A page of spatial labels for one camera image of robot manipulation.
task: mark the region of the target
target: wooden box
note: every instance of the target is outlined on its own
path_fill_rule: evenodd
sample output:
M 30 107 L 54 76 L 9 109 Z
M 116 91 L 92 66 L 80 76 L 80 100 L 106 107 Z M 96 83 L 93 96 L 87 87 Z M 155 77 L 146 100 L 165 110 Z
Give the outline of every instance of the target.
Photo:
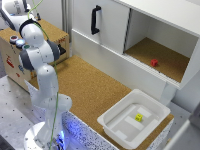
M 60 56 L 59 60 L 57 60 L 57 63 L 67 59 L 69 57 L 69 35 L 45 20 L 41 20 L 39 23 L 48 34 L 49 39 L 55 42 L 57 45 L 60 44 L 66 50 L 66 53 Z M 10 28 L 0 31 L 1 55 L 6 74 L 28 91 L 24 79 L 29 81 L 36 76 L 36 73 L 34 71 L 30 72 L 20 65 L 19 53 L 21 49 L 16 48 L 16 45 L 12 45 L 9 42 L 10 36 L 16 34 L 18 37 L 20 37 L 19 33 L 12 31 Z

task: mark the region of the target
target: black handle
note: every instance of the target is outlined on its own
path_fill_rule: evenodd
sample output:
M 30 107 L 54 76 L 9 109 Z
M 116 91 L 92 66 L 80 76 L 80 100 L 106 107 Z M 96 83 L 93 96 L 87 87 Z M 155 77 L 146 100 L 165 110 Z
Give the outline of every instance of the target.
M 96 6 L 96 8 L 94 8 L 92 10 L 92 25 L 91 25 L 91 31 L 92 31 L 92 35 L 98 33 L 100 30 L 96 28 L 96 12 L 101 10 L 100 6 Z

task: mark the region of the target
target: yellow object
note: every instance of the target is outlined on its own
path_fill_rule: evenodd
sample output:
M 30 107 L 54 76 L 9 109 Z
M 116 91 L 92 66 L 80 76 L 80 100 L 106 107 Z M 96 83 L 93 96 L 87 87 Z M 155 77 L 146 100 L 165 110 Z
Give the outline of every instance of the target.
M 142 117 L 143 117 L 143 115 L 137 114 L 136 117 L 135 117 L 135 120 L 138 121 L 138 122 L 141 122 L 142 121 Z

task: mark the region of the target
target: cork surface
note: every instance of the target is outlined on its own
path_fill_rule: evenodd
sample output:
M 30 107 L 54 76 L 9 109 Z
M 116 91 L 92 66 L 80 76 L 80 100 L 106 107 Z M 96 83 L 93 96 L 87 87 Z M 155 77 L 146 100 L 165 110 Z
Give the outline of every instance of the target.
M 58 29 L 56 26 L 50 24 L 49 22 L 45 20 L 38 21 L 39 24 L 42 26 L 42 28 L 45 30 L 47 35 L 49 36 L 49 39 L 52 42 L 56 42 L 57 40 L 68 36 L 68 34 L 60 29 Z M 10 37 L 12 35 L 17 35 L 19 38 L 21 38 L 20 34 L 16 31 L 11 30 L 10 28 L 7 28 L 5 30 L 0 31 L 0 37 L 3 38 L 5 41 L 10 42 Z
M 153 68 L 178 82 L 181 82 L 190 61 L 188 57 L 148 38 L 143 39 L 125 53 L 149 66 L 152 59 L 157 59 L 158 65 Z
M 77 56 L 58 64 L 57 70 L 59 93 L 70 96 L 73 101 L 70 111 L 120 150 L 123 150 L 105 134 L 103 127 L 97 122 L 97 118 L 130 93 L 131 89 Z M 38 88 L 36 78 L 30 83 Z M 172 119 L 173 116 L 169 115 L 137 150 L 146 149 Z

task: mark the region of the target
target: white robotic arm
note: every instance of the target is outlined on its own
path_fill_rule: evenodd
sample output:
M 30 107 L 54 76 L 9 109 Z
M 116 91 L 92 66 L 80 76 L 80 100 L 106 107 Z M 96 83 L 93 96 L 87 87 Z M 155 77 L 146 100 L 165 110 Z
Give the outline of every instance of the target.
M 48 149 L 51 141 L 51 133 L 54 123 L 54 115 L 57 117 L 54 126 L 53 137 L 56 139 L 62 128 L 62 113 L 72 106 L 71 98 L 62 94 L 58 95 L 58 108 L 56 108 L 58 79 L 54 68 L 48 63 L 56 61 L 60 57 L 59 47 L 50 40 L 45 41 L 42 30 L 38 27 L 32 13 L 28 19 L 30 6 L 26 0 L 0 0 L 2 8 L 0 14 L 12 30 L 18 31 L 22 38 L 30 45 L 29 49 L 20 52 L 19 61 L 27 70 L 35 70 L 39 90 L 31 96 L 33 105 L 46 109 L 45 124 L 35 137 L 39 141 L 37 145 L 41 149 Z

